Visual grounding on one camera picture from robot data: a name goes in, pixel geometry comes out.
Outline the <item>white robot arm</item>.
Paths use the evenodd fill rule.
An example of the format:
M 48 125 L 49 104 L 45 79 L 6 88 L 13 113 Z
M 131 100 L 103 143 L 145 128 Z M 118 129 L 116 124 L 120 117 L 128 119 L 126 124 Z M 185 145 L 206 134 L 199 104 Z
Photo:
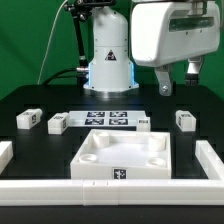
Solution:
M 151 67 L 159 93 L 172 94 L 171 70 L 186 60 L 185 82 L 199 81 L 204 56 L 218 49 L 220 10 L 215 0 L 132 0 L 131 19 L 108 6 L 93 10 L 94 57 L 86 93 L 103 98 L 135 92 L 134 66 Z

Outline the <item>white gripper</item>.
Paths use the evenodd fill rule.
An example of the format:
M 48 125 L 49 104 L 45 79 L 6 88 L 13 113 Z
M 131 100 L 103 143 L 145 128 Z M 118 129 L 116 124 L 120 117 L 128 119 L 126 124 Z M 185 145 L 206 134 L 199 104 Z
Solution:
M 135 3 L 131 17 L 135 62 L 157 67 L 159 93 L 170 96 L 173 87 L 170 63 L 189 58 L 185 82 L 196 86 L 204 63 L 201 55 L 216 51 L 220 43 L 218 5 L 208 1 L 206 13 L 202 14 L 195 11 L 193 2 L 135 0 Z

